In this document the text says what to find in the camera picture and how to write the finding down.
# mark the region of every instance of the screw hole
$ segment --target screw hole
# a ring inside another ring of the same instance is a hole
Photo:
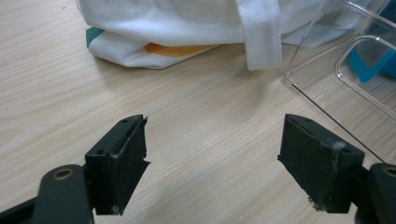
[[[388,175],[391,175],[393,177],[396,177],[396,169],[395,168],[390,168],[390,167],[385,167],[384,168],[385,173]]]
[[[74,173],[73,169],[65,168],[53,173],[52,178],[55,180],[62,180],[70,177]]]

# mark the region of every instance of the wooden table surface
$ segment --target wooden table surface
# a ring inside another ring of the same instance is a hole
[[[96,223],[353,223],[317,212],[276,159],[283,119],[314,119],[357,145],[282,80],[249,72],[242,44],[163,70],[86,49],[76,2],[0,3],[0,211],[84,154],[120,119],[143,114],[151,162],[122,217]],[[287,62],[294,47],[283,46]],[[366,155],[365,164],[375,159]]]

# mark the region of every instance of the clear plastic container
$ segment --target clear plastic container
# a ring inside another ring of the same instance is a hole
[[[286,83],[381,161],[396,163],[396,1],[324,1]]]

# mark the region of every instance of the white strap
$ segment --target white strap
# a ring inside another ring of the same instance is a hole
[[[236,0],[245,36],[247,68],[258,70],[282,64],[277,0]]]

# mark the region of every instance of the white plastic bag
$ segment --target white plastic bag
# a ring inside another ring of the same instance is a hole
[[[249,70],[281,65],[281,35],[307,25],[321,0],[78,0],[91,54],[164,68],[220,44],[245,43]]]

